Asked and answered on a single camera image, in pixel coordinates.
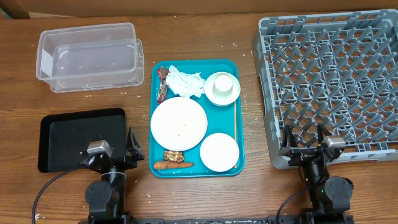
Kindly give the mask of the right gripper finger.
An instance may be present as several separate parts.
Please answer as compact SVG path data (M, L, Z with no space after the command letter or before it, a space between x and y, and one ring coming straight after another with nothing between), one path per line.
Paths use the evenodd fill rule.
M329 146L330 145L330 136L331 132L327 130L327 128L323 124L317 124L317 136L318 136L318 144L321 146Z
M284 126L283 140L280 151L281 152L289 152L293 149L297 149L298 144L296 142L296 138L293 135L293 132L288 124Z

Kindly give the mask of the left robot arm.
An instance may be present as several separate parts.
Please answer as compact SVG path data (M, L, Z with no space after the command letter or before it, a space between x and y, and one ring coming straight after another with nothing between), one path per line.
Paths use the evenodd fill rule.
M113 148L105 140L91 142L80 164L101 174L86 189L89 206L88 223L134 223L132 215L124 210L126 171L135 169L144 160L144 153L133 131L128 131L122 157L112 157Z

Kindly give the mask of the white cup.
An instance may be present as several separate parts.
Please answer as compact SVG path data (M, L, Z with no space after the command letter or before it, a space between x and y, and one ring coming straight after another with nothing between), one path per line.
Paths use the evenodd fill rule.
M232 79L227 75L220 75L215 79L214 87L219 92L227 93L233 87Z

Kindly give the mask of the pink white bowl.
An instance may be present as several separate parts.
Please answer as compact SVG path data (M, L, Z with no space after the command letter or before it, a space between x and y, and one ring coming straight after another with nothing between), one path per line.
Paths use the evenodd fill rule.
M210 170L226 172L237 164L239 146L231 136L214 133L203 140L200 146L200 158Z

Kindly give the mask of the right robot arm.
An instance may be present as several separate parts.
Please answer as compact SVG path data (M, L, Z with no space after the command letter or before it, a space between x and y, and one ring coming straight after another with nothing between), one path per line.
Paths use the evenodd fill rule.
M289 158L288 165L297 167L305 188L289 197L279 207L277 223L353 223L345 212L350 209L354 184L351 180L331 176L327 164L339 158L345 150L345 140L332 135L322 124L317 125L318 146L299 149L290 126L284 127L282 149L279 154ZM282 216L282 209L299 195L308 193L310 208L304 208L294 217Z

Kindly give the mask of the red snack wrapper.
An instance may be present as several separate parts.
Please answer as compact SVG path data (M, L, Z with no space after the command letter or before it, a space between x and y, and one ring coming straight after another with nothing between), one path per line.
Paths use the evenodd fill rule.
M158 76L160 78L160 86L159 86L159 91L157 95L157 104L161 104L167 99L167 91L168 91L168 86L166 82L167 75L169 74L169 71L162 65L158 71Z

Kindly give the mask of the white tissue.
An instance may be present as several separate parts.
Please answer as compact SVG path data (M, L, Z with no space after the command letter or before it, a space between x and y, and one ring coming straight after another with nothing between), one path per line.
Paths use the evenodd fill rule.
M193 74L183 73L171 65L165 81L175 95L185 98L190 98L191 96L200 98L205 92L205 80L200 74L200 72Z

